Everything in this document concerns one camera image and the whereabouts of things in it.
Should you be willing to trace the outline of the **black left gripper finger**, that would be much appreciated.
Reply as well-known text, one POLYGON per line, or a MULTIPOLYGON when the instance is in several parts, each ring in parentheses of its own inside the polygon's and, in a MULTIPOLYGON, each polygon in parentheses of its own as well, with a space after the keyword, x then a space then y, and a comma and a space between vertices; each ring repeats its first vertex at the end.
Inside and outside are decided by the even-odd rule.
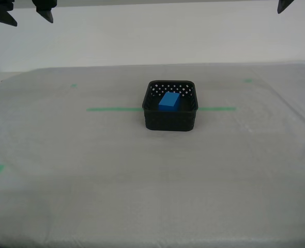
POLYGON ((52 9, 57 6, 57 0, 32 0, 36 6, 36 12, 45 18, 48 22, 53 23, 52 9))
POLYGON ((13 11, 14 0, 0 0, 0 23, 4 23, 11 26, 17 26, 17 21, 9 14, 13 11))

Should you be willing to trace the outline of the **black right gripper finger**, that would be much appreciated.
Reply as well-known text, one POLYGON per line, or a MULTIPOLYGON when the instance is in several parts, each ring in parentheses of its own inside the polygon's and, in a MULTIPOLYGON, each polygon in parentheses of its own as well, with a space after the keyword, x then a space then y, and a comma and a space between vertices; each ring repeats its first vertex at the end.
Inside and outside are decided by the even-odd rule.
POLYGON ((282 13, 294 0, 279 0, 277 13, 282 13))

